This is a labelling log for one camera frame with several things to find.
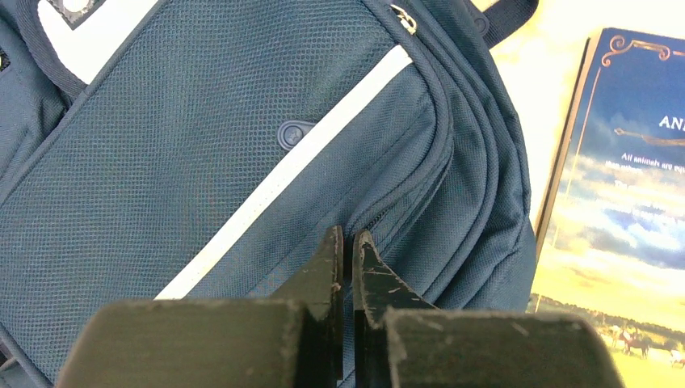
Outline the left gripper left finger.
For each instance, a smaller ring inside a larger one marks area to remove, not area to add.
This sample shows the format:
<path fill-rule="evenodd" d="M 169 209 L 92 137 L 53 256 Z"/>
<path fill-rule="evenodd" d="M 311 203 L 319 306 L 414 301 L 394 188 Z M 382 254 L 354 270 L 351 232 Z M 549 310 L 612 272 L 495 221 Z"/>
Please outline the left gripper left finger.
<path fill-rule="evenodd" d="M 124 300 L 88 321 L 59 387 L 333 387 L 343 374 L 343 232 L 270 297 Z"/>

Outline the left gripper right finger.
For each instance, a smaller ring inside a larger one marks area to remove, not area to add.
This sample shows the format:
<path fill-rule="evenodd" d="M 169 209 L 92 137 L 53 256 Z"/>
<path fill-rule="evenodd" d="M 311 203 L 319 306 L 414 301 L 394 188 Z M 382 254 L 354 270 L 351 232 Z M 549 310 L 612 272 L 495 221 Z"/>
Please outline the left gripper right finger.
<path fill-rule="evenodd" d="M 572 314 L 442 310 L 352 245 L 358 387 L 620 387 L 599 335 Z"/>

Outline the blue landscape cover book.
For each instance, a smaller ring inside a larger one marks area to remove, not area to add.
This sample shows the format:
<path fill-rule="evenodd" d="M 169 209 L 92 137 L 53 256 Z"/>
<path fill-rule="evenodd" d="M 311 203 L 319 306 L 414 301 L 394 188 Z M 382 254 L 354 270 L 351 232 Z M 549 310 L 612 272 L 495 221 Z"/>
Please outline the blue landscape cover book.
<path fill-rule="evenodd" d="M 529 312 L 584 318 L 626 386 L 683 386 L 683 38 L 587 41 L 537 252 Z"/>

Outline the navy blue student backpack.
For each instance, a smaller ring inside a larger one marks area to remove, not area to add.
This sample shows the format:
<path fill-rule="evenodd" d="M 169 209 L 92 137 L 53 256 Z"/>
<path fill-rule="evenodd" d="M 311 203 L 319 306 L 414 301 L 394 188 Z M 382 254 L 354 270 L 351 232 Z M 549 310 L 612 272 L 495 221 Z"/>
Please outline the navy blue student backpack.
<path fill-rule="evenodd" d="M 535 1 L 1 4 L 1 384 L 126 298 L 263 297 L 371 233 L 446 309 L 526 308 L 523 132 L 490 50 Z"/>

